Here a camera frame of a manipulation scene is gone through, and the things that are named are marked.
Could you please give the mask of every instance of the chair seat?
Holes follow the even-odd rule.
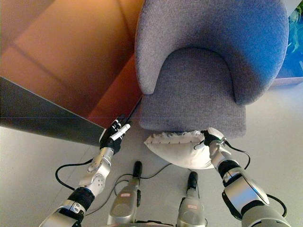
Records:
[[[212,51],[183,48],[165,60],[155,91],[144,95],[140,125],[156,131],[214,127],[227,138],[245,134],[245,106],[234,101],[224,59]]]

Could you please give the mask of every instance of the orange wall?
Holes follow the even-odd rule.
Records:
[[[142,3],[3,0],[0,75],[80,116],[129,113],[141,96],[130,57]],[[128,61],[131,70],[121,71]],[[114,81],[135,87],[123,91],[125,105],[114,102],[119,91],[108,96]],[[108,106],[111,99],[116,106]]]

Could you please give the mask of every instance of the gray armchair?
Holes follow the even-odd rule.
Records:
[[[140,125],[244,135],[245,105],[273,82],[287,38],[281,0],[146,0],[135,46]]]

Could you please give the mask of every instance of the black cable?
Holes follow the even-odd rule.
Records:
[[[157,174],[159,174],[163,169],[165,169],[166,167],[172,165],[171,163],[167,164],[166,166],[164,166],[162,169],[160,169],[158,172],[156,172],[155,174],[149,176],[149,177],[140,177],[141,179],[151,179],[153,178],[154,176],[156,176]]]
[[[85,215],[85,216],[88,216],[88,215],[90,215],[90,214],[93,214],[93,213],[97,212],[98,210],[100,210],[102,207],[104,207],[104,205],[108,202],[108,200],[109,200],[111,194],[113,193],[115,187],[116,187],[119,183],[124,182],[124,181],[125,181],[125,180],[122,180],[122,181],[119,181],[119,182],[115,183],[115,186],[114,186],[114,187],[112,188],[112,190],[110,191],[110,193],[109,193],[109,195],[108,195],[108,198],[105,200],[105,202],[104,202],[100,207],[98,207],[96,210],[92,211],[91,213],[88,213],[88,214]]]
[[[114,192],[115,192],[115,195],[117,196],[117,192],[116,192],[116,186],[114,187]]]
[[[283,212],[283,214],[282,214],[282,217],[286,218],[286,216],[287,216],[287,207],[286,207],[286,205],[285,205],[281,200],[279,200],[277,197],[275,197],[275,196],[273,196],[273,195],[267,194],[267,196],[270,197],[270,198],[272,198],[273,200],[275,200],[275,201],[277,201],[278,203],[281,204],[281,206],[282,206],[283,209],[284,209],[284,212]]]
[[[204,143],[205,140],[202,140],[200,143],[194,146],[194,150],[196,149],[196,146],[200,145],[201,143]]]
[[[164,166],[163,168],[161,168],[158,172],[156,172],[155,174],[153,174],[152,176],[149,176],[149,177],[141,177],[141,179],[151,179],[151,178],[153,178],[154,176],[156,176],[157,174],[159,174],[163,169],[165,169],[166,167],[168,167],[168,166],[170,166],[170,165],[172,165],[172,164],[169,163],[169,164],[167,164],[166,166]],[[94,210],[93,212],[91,212],[91,213],[89,213],[89,214],[87,214],[87,215],[90,215],[90,214],[92,214],[92,213],[95,213],[96,211],[98,211],[98,210],[100,210],[102,207],[104,207],[104,205],[108,202],[108,200],[109,200],[109,198],[110,198],[110,195],[111,195],[111,194],[113,193],[113,191],[115,190],[115,187],[117,186],[117,184],[119,184],[120,182],[124,182],[125,180],[121,180],[121,181],[119,181],[119,182],[117,182],[117,181],[118,181],[121,177],[127,176],[127,175],[132,176],[132,174],[123,174],[123,175],[119,176],[119,177],[116,179],[115,185],[114,185],[114,187],[112,188],[112,190],[110,191],[110,194],[109,194],[108,198],[105,200],[105,202],[104,202],[100,207],[98,207],[96,210]]]
[[[83,166],[83,165],[86,165],[86,164],[88,164],[88,163],[91,163],[92,160],[93,160],[93,159],[90,159],[90,160],[88,160],[88,161],[86,161],[86,162],[83,162],[83,163],[65,164],[65,165],[63,165],[63,166],[60,166],[60,167],[56,170],[56,173],[55,173],[56,180],[57,180],[60,184],[62,184],[64,187],[67,187],[67,188],[69,188],[69,189],[71,189],[71,190],[74,191],[75,189],[74,189],[73,187],[69,186],[68,184],[66,184],[66,183],[64,183],[63,181],[60,180],[60,178],[59,178],[59,176],[58,176],[59,170],[62,169],[62,168],[64,168],[64,167],[68,167],[68,166]]]
[[[246,166],[245,166],[245,168],[244,168],[244,169],[247,169],[247,167],[250,165],[250,154],[249,154],[248,152],[244,151],[244,150],[240,150],[240,149],[234,148],[232,145],[230,145],[230,143],[229,143],[228,141],[225,141],[225,144],[226,144],[228,147],[230,147],[231,149],[236,150],[236,151],[238,151],[238,152],[241,152],[241,153],[244,153],[244,154],[247,155],[247,157],[248,157],[248,162],[247,162],[247,164],[246,164]]]

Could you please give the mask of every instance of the gray floor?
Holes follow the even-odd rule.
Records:
[[[271,89],[261,99],[247,106],[247,133],[231,140],[237,148],[251,153],[248,168],[251,176],[267,193],[279,197],[288,206],[292,226],[303,223],[303,83],[295,87]],[[131,173],[136,160],[143,163],[143,176],[155,173],[167,162],[150,152],[143,144],[151,132],[139,127],[137,118],[125,136],[121,151],[114,156],[106,188],[92,204],[98,207],[109,194],[115,179]],[[54,178],[56,168],[65,163],[90,159],[97,147],[37,136],[0,128],[1,226],[38,226],[39,223],[71,193]],[[246,157],[234,153],[240,163]],[[85,167],[70,167],[60,176],[76,186]],[[199,188],[210,227],[241,226],[221,199],[223,186],[214,170],[199,170]],[[178,207],[185,195],[189,171],[169,166],[158,176],[142,180],[138,220],[176,223]],[[100,211],[88,216],[83,226],[98,227],[106,223],[115,196]],[[282,209],[272,202],[280,212]]]

